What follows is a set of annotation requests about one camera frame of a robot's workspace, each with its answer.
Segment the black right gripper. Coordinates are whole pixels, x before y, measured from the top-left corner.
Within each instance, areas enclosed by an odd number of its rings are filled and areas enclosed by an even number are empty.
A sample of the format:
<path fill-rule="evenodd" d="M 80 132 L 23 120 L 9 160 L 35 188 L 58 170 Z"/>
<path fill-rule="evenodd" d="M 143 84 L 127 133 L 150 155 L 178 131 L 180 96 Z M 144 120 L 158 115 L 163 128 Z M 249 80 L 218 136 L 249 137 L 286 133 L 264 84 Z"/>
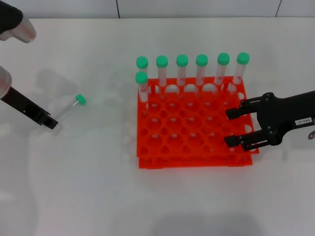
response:
<path fill-rule="evenodd" d="M 291 130 L 315 124 L 315 92 L 278 98 L 272 92 L 243 99 L 239 107 L 225 111 L 229 120 L 256 113 L 262 130 L 224 137 L 229 148 L 241 146 L 250 151 L 267 145 L 279 145 Z"/>

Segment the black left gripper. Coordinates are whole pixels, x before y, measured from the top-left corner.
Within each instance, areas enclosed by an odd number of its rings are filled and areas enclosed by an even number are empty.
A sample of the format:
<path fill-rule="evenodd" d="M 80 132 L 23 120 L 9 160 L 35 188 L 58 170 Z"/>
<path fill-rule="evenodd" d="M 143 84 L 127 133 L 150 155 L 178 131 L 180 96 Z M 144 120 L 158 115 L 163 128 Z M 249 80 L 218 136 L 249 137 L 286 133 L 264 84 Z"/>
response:
<path fill-rule="evenodd" d="M 58 124 L 58 121 L 50 117 L 50 113 L 45 110 L 39 110 L 39 106 L 13 87 L 9 89 L 1 100 L 27 117 L 35 118 L 36 123 L 42 123 L 47 128 L 54 129 Z"/>

